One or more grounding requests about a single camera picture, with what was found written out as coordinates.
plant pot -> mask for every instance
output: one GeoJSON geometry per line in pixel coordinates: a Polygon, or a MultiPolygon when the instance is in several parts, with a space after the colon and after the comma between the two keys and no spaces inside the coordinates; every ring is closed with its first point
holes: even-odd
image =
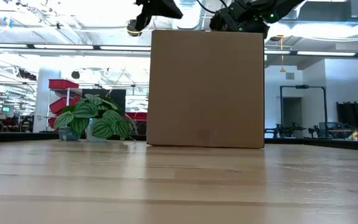
{"type": "Polygon", "coordinates": [[[89,125],[88,125],[88,127],[85,129],[86,140],[87,140],[87,141],[91,141],[91,142],[104,142],[104,141],[106,141],[106,139],[97,138],[97,137],[94,137],[94,136],[92,135],[93,126],[94,126],[97,122],[98,122],[98,119],[96,119],[96,118],[91,118],[91,119],[89,119],[89,125]]]}
{"type": "Polygon", "coordinates": [[[59,139],[62,141],[77,141],[79,140],[80,135],[75,133],[71,127],[61,127],[59,128],[59,139]]]}

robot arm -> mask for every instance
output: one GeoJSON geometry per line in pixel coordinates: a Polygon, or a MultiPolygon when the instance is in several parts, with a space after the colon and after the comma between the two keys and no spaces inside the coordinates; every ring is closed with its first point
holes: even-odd
{"type": "MultiPolygon", "coordinates": [[[[212,30],[229,32],[258,32],[267,37],[269,26],[285,17],[295,6],[304,0],[234,0],[228,7],[218,10],[211,18],[212,30]]],[[[173,0],[136,0],[143,5],[137,16],[135,30],[141,31],[151,21],[152,16],[165,16],[181,19],[183,14],[173,0]]]]}

doorway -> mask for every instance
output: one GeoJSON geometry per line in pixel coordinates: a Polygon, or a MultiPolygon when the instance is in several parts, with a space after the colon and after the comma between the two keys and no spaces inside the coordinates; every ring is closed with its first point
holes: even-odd
{"type": "MultiPolygon", "coordinates": [[[[283,126],[291,127],[293,123],[302,125],[302,97],[283,98],[283,126]]],[[[293,137],[303,138],[302,131],[294,131],[293,137]]]]}

metal frame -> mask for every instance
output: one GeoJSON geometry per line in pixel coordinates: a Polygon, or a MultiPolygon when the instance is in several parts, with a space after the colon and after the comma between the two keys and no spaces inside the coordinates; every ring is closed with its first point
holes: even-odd
{"type": "Polygon", "coordinates": [[[284,125],[284,108],[283,108],[283,89],[284,88],[295,88],[297,90],[307,90],[309,88],[320,88],[323,90],[324,93],[324,126],[326,128],[326,138],[328,138],[328,116],[327,116],[327,89],[325,86],[306,86],[306,85],[298,85],[298,86],[288,86],[288,85],[284,85],[284,86],[280,86],[280,111],[281,111],[281,125],[284,125]]]}

wooden tabletop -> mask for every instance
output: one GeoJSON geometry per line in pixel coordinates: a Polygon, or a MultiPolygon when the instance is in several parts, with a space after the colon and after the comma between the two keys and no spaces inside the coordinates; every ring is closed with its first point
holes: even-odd
{"type": "Polygon", "coordinates": [[[341,133],[341,132],[353,132],[353,130],[350,130],[350,129],[342,129],[342,130],[328,130],[328,132],[332,132],[332,133],[341,133]]]}
{"type": "Polygon", "coordinates": [[[358,224],[358,151],[0,143],[0,224],[358,224]]]}

